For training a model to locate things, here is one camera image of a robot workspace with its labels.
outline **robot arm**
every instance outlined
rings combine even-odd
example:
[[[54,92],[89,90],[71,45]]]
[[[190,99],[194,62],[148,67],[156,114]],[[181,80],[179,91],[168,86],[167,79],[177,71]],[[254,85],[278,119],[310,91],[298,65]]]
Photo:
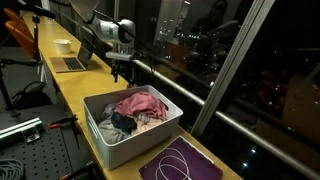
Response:
[[[133,47],[134,39],[111,21],[104,21],[95,16],[94,10],[100,0],[69,0],[72,8],[88,24],[93,33],[102,41],[113,41]],[[135,34],[135,25],[132,21],[123,19],[119,24]]]

